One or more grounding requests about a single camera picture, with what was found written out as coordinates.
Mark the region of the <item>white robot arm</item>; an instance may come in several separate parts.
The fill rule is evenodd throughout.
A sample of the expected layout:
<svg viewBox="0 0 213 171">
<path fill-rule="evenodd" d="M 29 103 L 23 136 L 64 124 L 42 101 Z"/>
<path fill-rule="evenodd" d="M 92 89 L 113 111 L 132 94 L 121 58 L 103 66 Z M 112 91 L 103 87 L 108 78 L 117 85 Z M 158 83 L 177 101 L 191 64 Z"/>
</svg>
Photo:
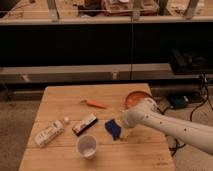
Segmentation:
<svg viewBox="0 0 213 171">
<path fill-rule="evenodd" d="M 143 98 L 123 112 L 123 125 L 126 128 L 145 125 L 213 155 L 213 127 L 165 116 L 156 110 L 157 104 L 152 98 Z"/>
</svg>

